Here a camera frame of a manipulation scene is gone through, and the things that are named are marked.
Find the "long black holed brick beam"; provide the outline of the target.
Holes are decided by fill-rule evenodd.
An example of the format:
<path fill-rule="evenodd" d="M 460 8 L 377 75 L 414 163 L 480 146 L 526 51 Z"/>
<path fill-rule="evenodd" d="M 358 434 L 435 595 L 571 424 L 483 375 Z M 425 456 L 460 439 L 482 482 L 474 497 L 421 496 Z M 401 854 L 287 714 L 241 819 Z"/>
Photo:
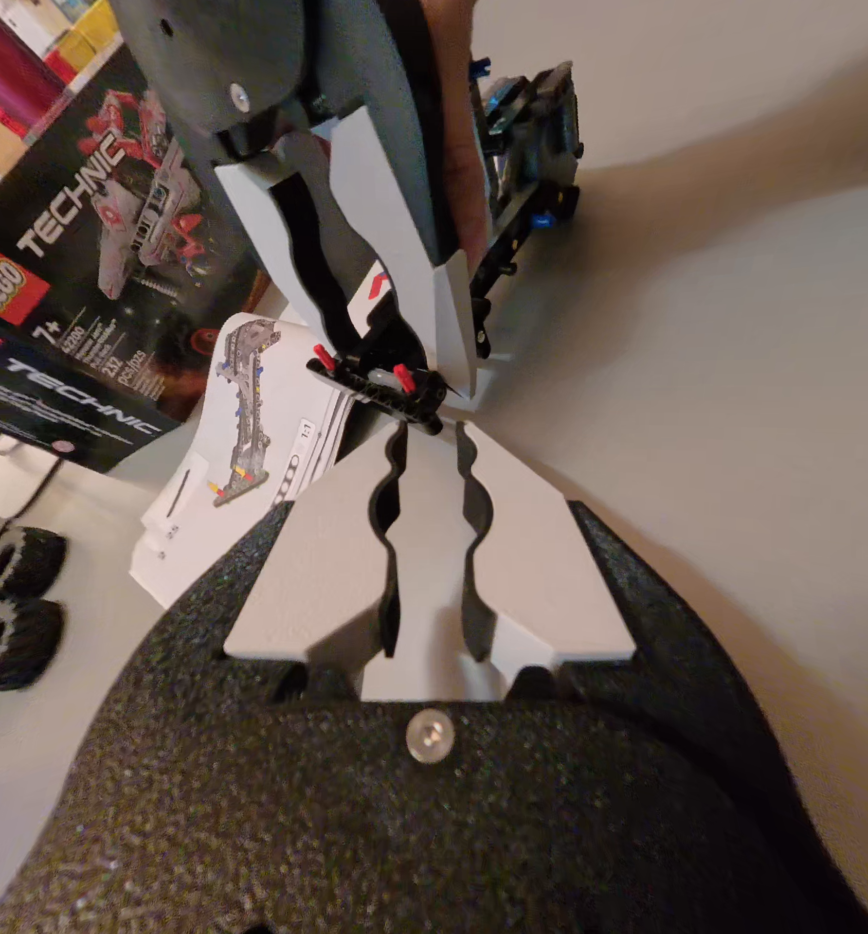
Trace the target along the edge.
<path fill-rule="evenodd" d="M 385 370 L 381 371 L 381 375 L 393 377 L 393 380 L 377 382 L 358 374 L 341 361 L 336 363 L 334 369 L 329 369 L 316 356 L 307 361 L 306 368 L 337 391 L 401 420 L 427 435 L 436 436 L 443 430 L 439 410 L 446 396 L 446 385 L 439 374 L 423 371 L 419 375 L 420 381 L 417 382 L 415 390 L 407 392 L 395 375 Z"/>

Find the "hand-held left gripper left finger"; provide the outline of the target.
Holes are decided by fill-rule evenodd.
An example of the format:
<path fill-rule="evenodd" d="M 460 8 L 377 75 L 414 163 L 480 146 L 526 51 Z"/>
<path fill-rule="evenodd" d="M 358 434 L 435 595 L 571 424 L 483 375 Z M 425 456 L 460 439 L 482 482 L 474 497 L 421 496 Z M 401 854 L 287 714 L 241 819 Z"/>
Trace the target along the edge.
<path fill-rule="evenodd" d="M 224 650 L 240 660 L 368 664 L 400 626 L 398 519 L 408 428 L 393 422 L 291 506 Z"/>

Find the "toy set box red vehicle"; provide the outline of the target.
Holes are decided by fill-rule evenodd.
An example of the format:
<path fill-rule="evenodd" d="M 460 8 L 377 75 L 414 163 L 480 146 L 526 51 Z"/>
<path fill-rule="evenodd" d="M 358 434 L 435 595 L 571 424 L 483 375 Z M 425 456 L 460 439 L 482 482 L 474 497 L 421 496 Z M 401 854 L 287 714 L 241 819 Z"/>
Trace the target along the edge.
<path fill-rule="evenodd" d="M 120 40 L 0 181 L 0 321 L 87 311 L 212 327 L 261 275 Z"/>

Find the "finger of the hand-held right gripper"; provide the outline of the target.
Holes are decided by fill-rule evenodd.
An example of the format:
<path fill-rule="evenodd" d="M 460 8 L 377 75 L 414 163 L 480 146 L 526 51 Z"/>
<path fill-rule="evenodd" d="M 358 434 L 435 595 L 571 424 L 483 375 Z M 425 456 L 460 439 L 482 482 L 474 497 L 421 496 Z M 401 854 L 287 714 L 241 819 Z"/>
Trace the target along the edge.
<path fill-rule="evenodd" d="M 471 399 L 478 364 L 466 255 L 428 257 L 365 105 L 333 131 L 328 173 L 336 204 L 388 274 L 427 362 L 454 394 Z"/>
<path fill-rule="evenodd" d="M 319 343 L 403 344 L 405 321 L 392 286 L 380 310 L 368 314 L 366 333 L 351 316 L 351 301 L 381 262 L 331 194 L 330 156 L 331 140 L 285 134 L 215 174 L 265 271 Z"/>

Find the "small white box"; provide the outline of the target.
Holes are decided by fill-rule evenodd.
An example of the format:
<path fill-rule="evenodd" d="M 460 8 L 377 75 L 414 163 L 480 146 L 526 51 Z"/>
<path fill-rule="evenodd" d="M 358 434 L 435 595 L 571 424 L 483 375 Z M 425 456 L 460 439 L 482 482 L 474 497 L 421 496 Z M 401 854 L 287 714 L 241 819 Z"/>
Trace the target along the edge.
<path fill-rule="evenodd" d="M 0 435 L 0 519 L 21 515 L 59 464 L 54 453 Z"/>

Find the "magenta container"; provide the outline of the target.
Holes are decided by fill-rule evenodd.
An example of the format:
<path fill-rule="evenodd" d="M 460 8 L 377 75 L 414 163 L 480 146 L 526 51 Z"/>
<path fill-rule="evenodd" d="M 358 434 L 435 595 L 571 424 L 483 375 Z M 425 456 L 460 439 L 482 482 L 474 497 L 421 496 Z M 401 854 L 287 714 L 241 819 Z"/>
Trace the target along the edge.
<path fill-rule="evenodd" d="M 66 85 L 0 20 L 0 108 L 31 130 L 61 98 Z"/>

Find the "black toy brick frame assembly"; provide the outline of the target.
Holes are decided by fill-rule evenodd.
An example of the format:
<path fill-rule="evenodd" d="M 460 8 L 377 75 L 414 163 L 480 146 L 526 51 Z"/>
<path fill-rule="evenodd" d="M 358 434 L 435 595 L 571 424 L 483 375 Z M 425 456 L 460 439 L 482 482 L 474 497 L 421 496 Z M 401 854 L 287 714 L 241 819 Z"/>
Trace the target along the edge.
<path fill-rule="evenodd" d="M 497 78 L 482 94 L 479 79 L 487 75 L 490 60 L 470 67 L 470 93 L 481 156 L 485 158 L 490 233 L 487 252 L 470 280 L 472 322 L 476 341 L 477 390 L 479 374 L 493 348 L 487 330 L 492 312 L 490 291 L 503 277 L 518 269 L 517 256 L 535 230 L 556 227 L 572 219 L 580 198 L 576 172 L 583 156 L 579 104 L 573 78 L 573 62 L 563 60 L 533 77 Z M 379 293 L 369 312 L 380 310 Z M 317 343 L 316 356 L 329 369 L 338 361 L 362 376 L 388 382 L 381 371 L 391 372 L 405 391 L 413 392 L 419 375 L 436 373 L 424 350 L 405 322 L 403 344 L 353 344 L 347 350 L 329 349 Z M 461 399 L 446 386 L 443 403 Z"/>

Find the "white building instruction booklet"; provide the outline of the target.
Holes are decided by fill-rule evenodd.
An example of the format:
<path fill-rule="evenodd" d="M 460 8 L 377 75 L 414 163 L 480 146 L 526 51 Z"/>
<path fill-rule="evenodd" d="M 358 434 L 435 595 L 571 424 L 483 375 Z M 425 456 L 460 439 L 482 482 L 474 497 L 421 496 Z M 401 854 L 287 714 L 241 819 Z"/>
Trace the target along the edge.
<path fill-rule="evenodd" d="M 193 440 L 132 555 L 163 607 L 337 460 L 355 402 L 308 370 L 312 344 L 302 323 L 251 314 L 219 333 Z"/>

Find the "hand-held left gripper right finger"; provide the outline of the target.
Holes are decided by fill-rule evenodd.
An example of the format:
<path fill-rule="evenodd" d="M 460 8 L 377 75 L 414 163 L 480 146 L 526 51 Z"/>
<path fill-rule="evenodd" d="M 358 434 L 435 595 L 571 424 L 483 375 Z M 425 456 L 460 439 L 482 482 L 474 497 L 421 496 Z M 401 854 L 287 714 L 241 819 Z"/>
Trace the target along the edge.
<path fill-rule="evenodd" d="M 459 422 L 455 440 L 474 534 L 461 599 L 474 661 L 513 681 L 527 668 L 631 660 L 636 642 L 572 504 L 473 423 Z"/>

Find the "person's right hand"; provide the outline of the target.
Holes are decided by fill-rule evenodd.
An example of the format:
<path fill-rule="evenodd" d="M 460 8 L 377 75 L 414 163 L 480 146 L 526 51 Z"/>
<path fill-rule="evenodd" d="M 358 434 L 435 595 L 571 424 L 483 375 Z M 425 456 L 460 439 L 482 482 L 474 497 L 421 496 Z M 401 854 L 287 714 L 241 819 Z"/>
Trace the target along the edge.
<path fill-rule="evenodd" d="M 487 182 L 470 93 L 474 1 L 422 1 L 442 94 L 444 187 L 459 244 L 474 275 L 486 255 Z"/>

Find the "black toy tire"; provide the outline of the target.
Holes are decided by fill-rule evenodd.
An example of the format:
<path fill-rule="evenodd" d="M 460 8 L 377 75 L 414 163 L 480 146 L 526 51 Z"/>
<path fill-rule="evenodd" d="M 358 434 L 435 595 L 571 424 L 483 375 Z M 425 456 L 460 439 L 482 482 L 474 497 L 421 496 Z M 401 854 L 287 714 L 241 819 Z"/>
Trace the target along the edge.
<path fill-rule="evenodd" d="M 0 600 L 0 693 L 26 689 L 42 676 L 59 648 L 63 627 L 58 603 Z"/>
<path fill-rule="evenodd" d="M 0 600 L 42 597 L 61 573 L 68 551 L 63 536 L 11 526 L 0 534 Z"/>

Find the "yellow storage bin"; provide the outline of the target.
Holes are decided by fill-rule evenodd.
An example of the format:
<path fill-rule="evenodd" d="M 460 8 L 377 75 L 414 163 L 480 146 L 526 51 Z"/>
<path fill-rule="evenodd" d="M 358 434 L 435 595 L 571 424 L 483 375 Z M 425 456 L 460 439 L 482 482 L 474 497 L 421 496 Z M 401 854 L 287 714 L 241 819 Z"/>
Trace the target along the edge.
<path fill-rule="evenodd" d="M 43 64 L 69 85 L 113 45 L 119 28 L 109 1 L 61 2 L 60 6 L 76 18 L 50 43 Z"/>

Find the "black toy set box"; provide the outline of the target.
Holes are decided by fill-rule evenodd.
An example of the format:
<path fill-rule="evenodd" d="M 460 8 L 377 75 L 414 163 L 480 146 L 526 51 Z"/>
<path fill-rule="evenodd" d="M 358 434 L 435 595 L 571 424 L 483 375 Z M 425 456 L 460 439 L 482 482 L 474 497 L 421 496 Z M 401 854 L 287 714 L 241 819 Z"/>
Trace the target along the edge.
<path fill-rule="evenodd" d="M 0 322 L 0 435 L 107 473 L 187 420 L 224 328 L 169 305 Z"/>

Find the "grey desk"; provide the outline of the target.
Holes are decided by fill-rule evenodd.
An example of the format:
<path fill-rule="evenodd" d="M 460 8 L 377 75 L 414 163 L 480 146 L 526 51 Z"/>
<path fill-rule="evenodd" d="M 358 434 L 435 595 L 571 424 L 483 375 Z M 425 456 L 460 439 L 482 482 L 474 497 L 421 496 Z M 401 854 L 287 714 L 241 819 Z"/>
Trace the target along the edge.
<path fill-rule="evenodd" d="M 499 290 L 511 363 L 474 416 L 584 500 L 719 638 L 758 699 L 826 847 L 868 906 L 868 53 L 745 65 L 777 98 L 689 145 L 583 173 L 577 219 Z M 117 478 L 62 469 L 36 524 L 72 538 L 69 646 L 0 698 L 0 893 L 124 654 L 160 608 L 128 576 L 138 514 L 187 429 Z M 402 689 L 463 686 L 462 481 L 412 438 L 403 518 L 417 613 Z"/>

